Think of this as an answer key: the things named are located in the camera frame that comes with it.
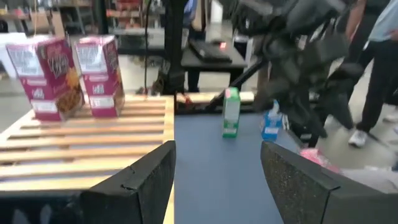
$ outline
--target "pink cereal box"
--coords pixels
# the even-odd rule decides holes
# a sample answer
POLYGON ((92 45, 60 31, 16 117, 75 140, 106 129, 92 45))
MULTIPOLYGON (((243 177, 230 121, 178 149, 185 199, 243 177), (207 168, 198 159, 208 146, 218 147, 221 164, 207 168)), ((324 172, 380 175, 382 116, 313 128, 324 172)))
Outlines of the pink cereal box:
POLYGON ((119 116, 124 90, 115 38, 82 38, 76 43, 76 52, 93 116, 119 116))
POLYGON ((63 121, 81 108, 83 92, 65 39, 35 36, 6 48, 37 119, 63 121))

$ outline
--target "hand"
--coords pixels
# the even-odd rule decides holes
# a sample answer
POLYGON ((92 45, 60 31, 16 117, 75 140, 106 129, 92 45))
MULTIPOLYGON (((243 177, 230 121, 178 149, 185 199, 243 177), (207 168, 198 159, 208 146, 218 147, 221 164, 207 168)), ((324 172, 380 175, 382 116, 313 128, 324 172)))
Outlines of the hand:
POLYGON ((398 29, 390 32, 391 40, 398 41, 398 29))

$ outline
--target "concrete floor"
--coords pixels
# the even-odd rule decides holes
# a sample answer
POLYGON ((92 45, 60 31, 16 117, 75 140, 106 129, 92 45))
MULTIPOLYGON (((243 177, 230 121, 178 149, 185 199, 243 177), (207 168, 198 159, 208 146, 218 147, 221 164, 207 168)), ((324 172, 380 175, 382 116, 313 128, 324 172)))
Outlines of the concrete floor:
MULTIPOLYGON (((211 26, 208 29, 207 38, 230 38, 231 33, 230 26, 211 26)), ((134 64, 130 57, 127 56, 121 55, 119 57, 119 63, 121 65, 121 73, 126 91, 134 92, 144 83, 143 69, 134 64)), ((148 70, 148 85, 150 85, 156 77, 157 69, 150 68, 148 70)), ((228 85, 228 82, 228 74, 201 73, 199 86, 201 91, 220 91, 228 85)), ((252 90, 256 87, 256 82, 257 76, 255 75, 244 84, 243 90, 252 90)), ((350 101, 351 112, 355 121, 361 119, 368 82, 369 69, 366 75, 357 84, 354 95, 350 101)), ((1 130, 6 129, 30 109, 29 102, 18 81, 0 81, 0 108, 2 108, 2 116, 0 116, 1 130)), ((390 106, 385 106, 382 113, 385 115, 391 111, 392 108, 390 106)), ((393 127, 393 124, 385 124, 380 120, 377 126, 372 130, 372 133, 387 145, 370 139, 365 148, 353 149, 347 144, 352 131, 341 128, 332 119, 329 119, 326 122, 326 128, 330 136, 328 139, 322 139, 318 147, 332 163, 344 168, 362 168, 364 166, 382 167, 392 165, 396 160, 395 152, 398 152, 398 146, 388 144, 389 141, 398 138, 392 130, 393 127)))

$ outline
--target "pink object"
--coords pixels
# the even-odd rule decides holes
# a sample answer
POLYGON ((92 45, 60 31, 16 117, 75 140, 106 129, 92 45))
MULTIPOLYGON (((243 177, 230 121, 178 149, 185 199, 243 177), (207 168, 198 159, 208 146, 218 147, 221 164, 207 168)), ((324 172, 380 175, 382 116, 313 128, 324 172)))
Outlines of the pink object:
POLYGON ((319 151, 319 149, 303 149, 300 155, 328 170, 339 173, 340 169, 330 164, 329 160, 319 151))
POLYGON ((17 15, 17 16, 23 16, 25 13, 24 13, 24 11, 22 10, 22 9, 14 9, 14 13, 17 15))
POLYGON ((119 116, 124 90, 115 38, 82 38, 76 44, 76 52, 93 116, 119 116))
POLYGON ((36 36, 6 46, 41 121, 62 121, 84 104, 72 51, 65 39, 36 36))

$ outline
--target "jeans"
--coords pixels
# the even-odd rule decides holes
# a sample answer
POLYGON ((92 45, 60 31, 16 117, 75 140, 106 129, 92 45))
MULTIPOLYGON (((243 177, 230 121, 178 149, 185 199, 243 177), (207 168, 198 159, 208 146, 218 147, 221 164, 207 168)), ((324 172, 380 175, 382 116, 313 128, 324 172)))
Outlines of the jeans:
POLYGON ((374 60, 373 69, 362 112, 362 121, 356 127, 365 132, 369 132, 376 125, 389 86, 398 75, 398 42, 391 40, 370 42, 358 62, 368 64, 372 59, 374 60))
MULTIPOLYGON (((192 26, 189 29, 188 40, 206 40, 206 32, 197 31, 192 26)), ((188 72, 188 91, 191 93, 199 92, 200 72, 188 72)))

